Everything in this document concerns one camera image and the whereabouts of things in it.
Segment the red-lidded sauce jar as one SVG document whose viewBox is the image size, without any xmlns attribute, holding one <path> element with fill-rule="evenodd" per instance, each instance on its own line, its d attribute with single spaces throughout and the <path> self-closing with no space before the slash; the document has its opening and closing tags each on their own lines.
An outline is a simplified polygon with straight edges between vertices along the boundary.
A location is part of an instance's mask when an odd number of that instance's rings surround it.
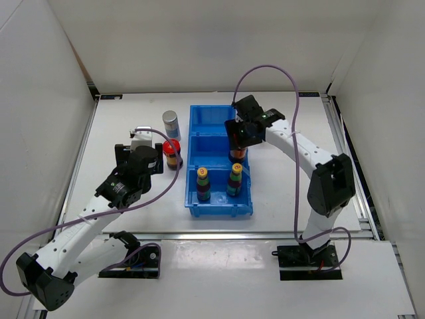
<svg viewBox="0 0 425 319">
<path fill-rule="evenodd" d="M 246 159 L 247 148 L 238 148 L 230 150 L 228 158 L 232 163 L 243 163 Z"/>
<path fill-rule="evenodd" d="M 163 143 L 163 153 L 166 157 L 168 168 L 177 170 L 177 168 L 182 167 L 183 158 L 181 157 L 181 147 L 178 140 L 170 139 L 165 141 Z"/>
</svg>

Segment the yellow-capped sauce bottle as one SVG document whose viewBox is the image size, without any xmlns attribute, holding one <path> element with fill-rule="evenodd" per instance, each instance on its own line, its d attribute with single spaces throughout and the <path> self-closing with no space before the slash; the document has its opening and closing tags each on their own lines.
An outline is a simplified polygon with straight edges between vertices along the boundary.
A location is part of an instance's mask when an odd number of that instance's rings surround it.
<svg viewBox="0 0 425 319">
<path fill-rule="evenodd" d="M 208 170 L 200 167 L 197 170 L 197 198 L 199 201 L 208 201 L 211 197 L 211 184 L 209 181 Z"/>
<path fill-rule="evenodd" d="M 228 178 L 226 192 L 229 196 L 237 196 L 242 187 L 243 166 L 240 163 L 234 163 Z"/>
</svg>

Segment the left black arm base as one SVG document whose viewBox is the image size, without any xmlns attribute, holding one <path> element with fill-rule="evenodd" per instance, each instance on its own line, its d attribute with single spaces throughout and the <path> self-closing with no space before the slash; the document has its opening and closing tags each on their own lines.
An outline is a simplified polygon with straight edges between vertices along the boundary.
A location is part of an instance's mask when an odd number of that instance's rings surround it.
<svg viewBox="0 0 425 319">
<path fill-rule="evenodd" d="M 158 279 L 162 250 L 158 243 L 142 243 L 133 234 L 121 231 L 109 234 L 110 239 L 120 240 L 127 249 L 124 262 L 99 272 L 99 278 Z"/>
</svg>

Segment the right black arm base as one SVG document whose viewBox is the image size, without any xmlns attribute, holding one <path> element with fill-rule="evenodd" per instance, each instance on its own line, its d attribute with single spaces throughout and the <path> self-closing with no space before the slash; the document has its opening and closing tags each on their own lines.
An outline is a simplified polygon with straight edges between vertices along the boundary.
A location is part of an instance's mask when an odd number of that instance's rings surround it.
<svg viewBox="0 0 425 319">
<path fill-rule="evenodd" d="M 278 258 L 281 281 L 343 279 L 335 245 L 330 241 L 316 250 L 306 243 L 277 246 L 272 256 Z"/>
</svg>

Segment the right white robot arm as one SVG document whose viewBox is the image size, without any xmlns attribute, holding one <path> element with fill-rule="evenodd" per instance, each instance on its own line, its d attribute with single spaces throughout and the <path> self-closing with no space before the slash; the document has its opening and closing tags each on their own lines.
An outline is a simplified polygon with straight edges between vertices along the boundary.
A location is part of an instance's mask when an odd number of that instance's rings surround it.
<svg viewBox="0 0 425 319">
<path fill-rule="evenodd" d="M 224 125 L 230 148 L 241 150 L 266 142 L 291 158 L 296 174 L 309 178 L 307 201 L 311 213 L 302 234 L 295 234 L 299 260 L 312 266 L 322 258 L 340 212 L 355 195 L 353 165 L 347 154 L 331 154 L 318 147 L 276 109 L 264 110 L 255 97 L 248 95 L 233 102 L 236 119 Z"/>
</svg>

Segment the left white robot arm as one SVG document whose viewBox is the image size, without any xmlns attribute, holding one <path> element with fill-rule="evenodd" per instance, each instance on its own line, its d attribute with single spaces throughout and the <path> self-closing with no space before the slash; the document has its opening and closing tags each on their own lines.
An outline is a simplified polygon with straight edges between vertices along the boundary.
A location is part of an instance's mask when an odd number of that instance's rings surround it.
<svg viewBox="0 0 425 319">
<path fill-rule="evenodd" d="M 80 219 L 33 255 L 23 253 L 16 261 L 23 286 L 48 310 L 60 308 L 74 289 L 91 274 L 119 261 L 134 265 L 139 243 L 122 231 L 85 253 L 84 249 L 121 211 L 139 201 L 151 189 L 151 176 L 163 173 L 163 146 L 138 146 L 117 165 L 95 190 Z"/>
</svg>

